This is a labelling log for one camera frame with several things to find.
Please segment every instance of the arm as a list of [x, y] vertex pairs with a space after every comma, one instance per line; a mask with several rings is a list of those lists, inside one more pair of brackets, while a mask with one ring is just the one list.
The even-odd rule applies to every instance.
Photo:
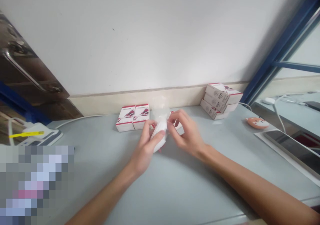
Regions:
[[[185, 133], [174, 128], [182, 124]], [[277, 186], [251, 172], [203, 142], [195, 122], [183, 110], [168, 119], [168, 129], [177, 146], [211, 167], [268, 224], [320, 224], [320, 215]]]
[[129, 186], [147, 170], [154, 147], [165, 134], [164, 131], [160, 131], [150, 140], [152, 131], [149, 130], [149, 127], [152, 124], [154, 121], [145, 122], [138, 145], [125, 168], [66, 225], [103, 224]]

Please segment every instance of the yellow label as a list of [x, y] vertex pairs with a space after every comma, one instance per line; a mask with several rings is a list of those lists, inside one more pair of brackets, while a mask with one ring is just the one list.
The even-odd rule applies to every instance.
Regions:
[[37, 136], [37, 135], [42, 135], [44, 134], [44, 131], [42, 132], [28, 132], [28, 133], [19, 133], [19, 134], [14, 134], [9, 136], [9, 138], [14, 138], [14, 137], [31, 137], [31, 136]]

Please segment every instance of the plastic bag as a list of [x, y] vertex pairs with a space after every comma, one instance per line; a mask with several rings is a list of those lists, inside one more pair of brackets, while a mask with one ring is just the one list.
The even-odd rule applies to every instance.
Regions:
[[167, 132], [167, 119], [170, 114], [170, 109], [167, 103], [167, 99], [163, 96], [154, 98], [150, 104], [152, 108], [152, 113], [154, 120], [157, 122], [157, 126], [152, 133], [151, 139], [161, 130], [165, 131], [164, 137], [161, 141], [155, 146], [153, 152], [158, 151], [166, 142], [168, 132]]

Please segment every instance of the hand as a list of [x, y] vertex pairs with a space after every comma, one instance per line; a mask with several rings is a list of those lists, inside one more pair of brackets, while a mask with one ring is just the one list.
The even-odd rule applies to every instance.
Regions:
[[[182, 124], [184, 130], [184, 134], [181, 136], [175, 129], [179, 123]], [[170, 115], [168, 119], [168, 130], [177, 146], [195, 157], [197, 157], [206, 146], [201, 138], [196, 123], [184, 110], [175, 111]]]
[[145, 121], [140, 140], [128, 163], [128, 166], [133, 169], [134, 174], [137, 177], [141, 176], [147, 170], [155, 146], [165, 135], [165, 131], [160, 131], [152, 138], [152, 140], [150, 140], [153, 133], [153, 130], [150, 129], [152, 124], [156, 125], [155, 121]]

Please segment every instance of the white cable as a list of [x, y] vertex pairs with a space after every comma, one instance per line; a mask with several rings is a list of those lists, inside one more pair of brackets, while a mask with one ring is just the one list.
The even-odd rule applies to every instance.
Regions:
[[20, 118], [10, 118], [8, 120], [8, 134], [9, 134], [9, 142], [11, 146], [14, 146], [14, 140], [12, 137], [10, 137], [12, 135], [12, 121], [13, 120], [17, 120], [19, 122], [21, 122], [23, 125], [26, 124], [26, 122], [24, 120], [21, 120]]
[[70, 121], [67, 121], [65, 123], [62, 123], [60, 124], [59, 126], [57, 126], [55, 129], [58, 129], [59, 127], [62, 127], [70, 122], [74, 122], [76, 120], [80, 120], [80, 119], [83, 119], [83, 118], [89, 118], [89, 117], [102, 117], [102, 116], [107, 116], [107, 115], [92, 115], [92, 116], [86, 116], [86, 117], [80, 117], [80, 118], [76, 118], [76, 119], [73, 119], [73, 120], [70, 120]]
[[279, 116], [279, 113], [277, 111], [277, 108], [276, 108], [276, 103], [281, 100], [283, 97], [285, 96], [288, 96], [288, 95], [306, 95], [306, 94], [312, 94], [312, 93], [317, 93], [319, 91], [310, 91], [310, 92], [306, 92], [306, 93], [286, 93], [286, 94], [283, 94], [283, 95], [279, 95], [279, 96], [276, 96], [277, 99], [275, 100], [274, 104], [273, 104], [273, 108], [274, 108], [274, 112], [276, 113], [280, 123], [281, 123], [281, 126], [282, 126], [282, 129], [283, 129], [283, 132], [286, 134], [286, 129], [284, 127], [284, 124]]
[[239, 104], [242, 104], [242, 105], [247, 106], [247, 107], [250, 109], [250, 111], [252, 111], [251, 106], [249, 106], [248, 104], [246, 104], [246, 103], [242, 103], [242, 102], [239, 102]]

